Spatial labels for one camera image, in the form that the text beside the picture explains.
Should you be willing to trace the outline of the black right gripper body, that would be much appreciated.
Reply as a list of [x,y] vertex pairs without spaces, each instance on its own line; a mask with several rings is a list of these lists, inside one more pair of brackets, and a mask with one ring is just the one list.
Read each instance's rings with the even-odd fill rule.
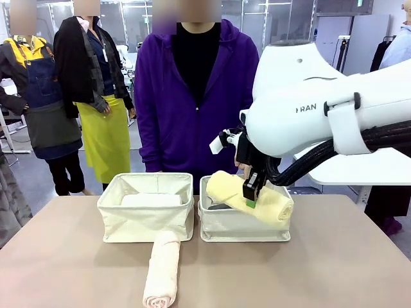
[[250,172],[267,174],[267,156],[250,142],[246,132],[241,132],[236,148],[235,162],[249,165]]

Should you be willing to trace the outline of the person's left hand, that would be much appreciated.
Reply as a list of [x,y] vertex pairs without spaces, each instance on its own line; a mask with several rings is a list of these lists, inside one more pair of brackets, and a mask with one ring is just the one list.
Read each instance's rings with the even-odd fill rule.
[[238,168],[237,175],[242,177],[244,180],[247,179],[250,175],[251,167],[239,162],[235,162],[234,164]]

